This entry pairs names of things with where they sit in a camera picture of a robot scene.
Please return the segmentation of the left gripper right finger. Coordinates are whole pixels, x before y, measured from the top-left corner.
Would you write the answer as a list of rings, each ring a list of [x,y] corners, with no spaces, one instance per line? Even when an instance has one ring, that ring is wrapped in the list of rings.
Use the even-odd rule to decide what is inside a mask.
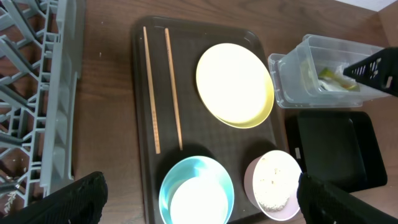
[[[397,224],[397,218],[307,173],[300,175],[297,200],[307,223]]]

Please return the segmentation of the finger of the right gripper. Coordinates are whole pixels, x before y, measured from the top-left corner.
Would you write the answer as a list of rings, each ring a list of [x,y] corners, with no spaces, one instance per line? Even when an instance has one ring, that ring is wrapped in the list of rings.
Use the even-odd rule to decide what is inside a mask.
[[[397,47],[388,47],[343,70],[343,75],[397,97]]]

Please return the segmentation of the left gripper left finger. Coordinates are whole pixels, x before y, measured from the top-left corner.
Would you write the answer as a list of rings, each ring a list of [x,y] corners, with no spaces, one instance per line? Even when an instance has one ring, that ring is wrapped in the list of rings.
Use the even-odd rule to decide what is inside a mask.
[[[104,174],[96,171],[2,218],[1,224],[97,224],[107,200],[108,186]]]

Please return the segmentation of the white pink bowl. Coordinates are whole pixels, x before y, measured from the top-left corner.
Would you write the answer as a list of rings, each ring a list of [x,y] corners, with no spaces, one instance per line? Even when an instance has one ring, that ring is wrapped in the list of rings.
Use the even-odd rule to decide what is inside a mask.
[[[254,159],[244,174],[249,201],[267,217],[287,221],[300,210],[297,199],[302,170],[288,153],[273,150]]]

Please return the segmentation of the light blue bowl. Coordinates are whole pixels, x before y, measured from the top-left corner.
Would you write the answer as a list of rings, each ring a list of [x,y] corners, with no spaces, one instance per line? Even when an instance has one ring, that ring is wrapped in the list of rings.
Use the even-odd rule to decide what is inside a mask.
[[[206,156],[176,163],[159,190],[164,223],[228,223],[234,207],[234,186],[226,169]]]

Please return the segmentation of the yellow plastic plate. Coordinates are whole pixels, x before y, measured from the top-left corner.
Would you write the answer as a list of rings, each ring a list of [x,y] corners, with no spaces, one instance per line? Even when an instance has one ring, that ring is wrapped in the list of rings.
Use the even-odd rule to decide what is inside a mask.
[[[200,57],[197,90],[206,109],[222,123],[254,128],[271,114],[274,86],[268,69],[249,49],[216,44]]]

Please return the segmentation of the wooden chopstick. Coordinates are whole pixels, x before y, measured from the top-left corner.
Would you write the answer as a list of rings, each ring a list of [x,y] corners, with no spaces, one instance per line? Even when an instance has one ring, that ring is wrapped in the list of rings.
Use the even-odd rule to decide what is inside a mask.
[[[174,115],[175,115],[175,124],[177,128],[177,136],[178,136],[178,146],[179,149],[183,150],[183,142],[182,142],[182,130],[180,124],[180,114],[178,108],[178,96],[177,96],[177,87],[175,84],[175,73],[174,73],[174,63],[172,57],[172,48],[171,48],[171,41],[170,41],[170,32],[168,28],[165,28],[165,41],[167,47],[167,56],[169,61],[169,73],[170,73],[170,84],[172,89],[172,98],[174,104]]]
[[[147,28],[145,26],[143,27],[143,33],[144,33],[144,50],[145,50],[145,56],[146,56],[147,82],[148,82],[148,88],[149,88],[150,111],[151,111],[151,117],[152,117],[155,153],[160,154],[161,149],[160,149],[159,129],[158,129],[158,123],[157,123],[157,112],[156,112],[155,94],[154,94],[153,78],[152,78],[152,67],[151,67],[151,62],[150,62],[150,52],[149,52]]]

